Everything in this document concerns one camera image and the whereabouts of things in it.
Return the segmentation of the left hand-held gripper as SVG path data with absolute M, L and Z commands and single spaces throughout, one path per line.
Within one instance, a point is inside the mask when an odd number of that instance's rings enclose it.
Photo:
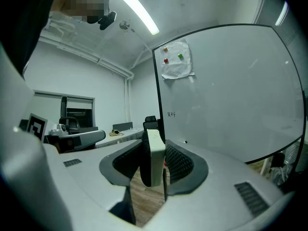
M 64 124 L 55 124 L 33 113 L 30 114 L 26 131 L 38 137 L 42 143 L 55 146 L 58 153 L 93 147 L 106 137 L 103 130 L 71 135 Z

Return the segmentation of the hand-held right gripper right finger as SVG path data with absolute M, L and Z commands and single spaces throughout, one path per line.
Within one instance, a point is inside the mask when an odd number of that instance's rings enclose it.
M 166 142 L 170 173 L 187 166 L 168 188 L 146 231 L 264 231 L 294 196 L 245 163 L 186 143 Z

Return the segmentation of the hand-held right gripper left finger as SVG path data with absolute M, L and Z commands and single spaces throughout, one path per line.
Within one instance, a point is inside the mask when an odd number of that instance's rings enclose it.
M 59 154 L 44 145 L 53 182 L 71 225 L 135 225 L 130 181 L 139 163 L 141 140 Z

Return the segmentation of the white block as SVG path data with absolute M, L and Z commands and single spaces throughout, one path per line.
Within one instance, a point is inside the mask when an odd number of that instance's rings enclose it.
M 159 186 L 163 175 L 166 145 L 156 129 L 147 129 L 141 140 L 141 180 L 147 187 Z

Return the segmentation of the black framed whiteboard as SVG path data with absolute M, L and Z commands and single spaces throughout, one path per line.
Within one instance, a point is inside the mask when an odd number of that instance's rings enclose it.
M 159 48 L 186 39 L 194 76 L 163 79 Z M 167 140 L 251 163 L 304 137 L 306 112 L 296 65 L 271 26 L 197 30 L 153 49 Z

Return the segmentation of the black mesh office chair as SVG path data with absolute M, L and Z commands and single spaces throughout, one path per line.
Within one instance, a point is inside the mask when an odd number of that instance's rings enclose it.
M 59 123 L 63 124 L 69 134 L 77 134 L 80 132 L 79 121 L 75 117 L 66 116 L 59 119 Z
M 143 122 L 144 131 L 148 129 L 156 129 L 159 130 L 159 119 L 157 119 L 154 115 L 147 116 L 145 121 Z

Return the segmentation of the dark window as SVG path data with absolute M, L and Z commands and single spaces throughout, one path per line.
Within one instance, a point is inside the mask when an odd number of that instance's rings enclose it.
M 74 117 L 80 127 L 92 127 L 93 99 L 68 96 L 66 94 L 35 92 L 30 112 L 58 123 L 62 117 Z

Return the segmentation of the curved white desk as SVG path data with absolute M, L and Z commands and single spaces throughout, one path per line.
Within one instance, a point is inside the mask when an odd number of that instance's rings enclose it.
M 95 144 L 96 148 L 107 147 L 110 145 L 115 145 L 123 143 L 130 140 L 138 140 L 141 138 L 144 130 L 142 128 L 132 128 L 129 130 L 122 131 L 123 135 L 110 136 L 106 135 L 106 138 L 102 141 L 99 141 Z

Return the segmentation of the dark desk partition panel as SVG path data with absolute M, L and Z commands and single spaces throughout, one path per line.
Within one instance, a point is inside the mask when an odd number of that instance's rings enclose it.
M 126 131 L 133 128 L 132 122 L 125 122 L 125 123 L 119 123 L 119 124 L 113 124 L 112 129 L 118 130 L 118 131 Z

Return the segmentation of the clear plastic bag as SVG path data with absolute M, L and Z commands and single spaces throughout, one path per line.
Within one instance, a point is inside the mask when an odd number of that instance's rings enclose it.
M 292 164 L 288 164 L 283 167 L 272 167 L 270 169 L 269 180 L 276 186 L 280 186 L 289 178 L 292 169 Z

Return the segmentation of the black bag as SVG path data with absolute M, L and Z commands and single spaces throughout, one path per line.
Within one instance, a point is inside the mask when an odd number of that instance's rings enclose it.
M 285 160 L 285 154 L 282 152 L 276 153 L 272 157 L 270 168 L 273 167 L 283 167 Z

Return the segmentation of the white ceiling pipes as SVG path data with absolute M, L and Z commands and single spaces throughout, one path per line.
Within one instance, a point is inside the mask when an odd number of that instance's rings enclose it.
M 35 91 L 93 98 L 100 129 L 127 121 L 141 127 L 148 115 L 136 103 L 133 72 L 57 40 L 40 37 L 25 79 Z

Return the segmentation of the crumpled white paper sheet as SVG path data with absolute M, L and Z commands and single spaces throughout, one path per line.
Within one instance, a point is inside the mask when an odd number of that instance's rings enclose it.
M 191 51 L 186 39 L 170 42 L 160 47 L 159 52 L 163 79 L 179 79 L 195 75 Z

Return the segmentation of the person's dark clothing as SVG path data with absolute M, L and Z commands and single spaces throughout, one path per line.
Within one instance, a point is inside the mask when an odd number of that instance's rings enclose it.
M 22 76 L 54 0 L 0 0 L 0 42 Z

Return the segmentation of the white ceiling light bar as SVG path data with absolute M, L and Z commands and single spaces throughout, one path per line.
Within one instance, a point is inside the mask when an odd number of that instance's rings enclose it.
M 123 0 L 133 11 L 134 13 L 140 18 L 140 20 L 144 23 L 147 29 L 150 31 L 152 35 L 156 35 L 159 33 L 159 29 L 146 11 L 144 6 L 140 3 L 139 0 Z
M 275 22 L 275 26 L 281 26 L 281 24 L 283 23 L 288 11 L 289 11 L 289 5 L 288 5 L 287 1 L 285 1 L 283 8 L 281 10 L 281 13 L 280 13 L 277 21 Z

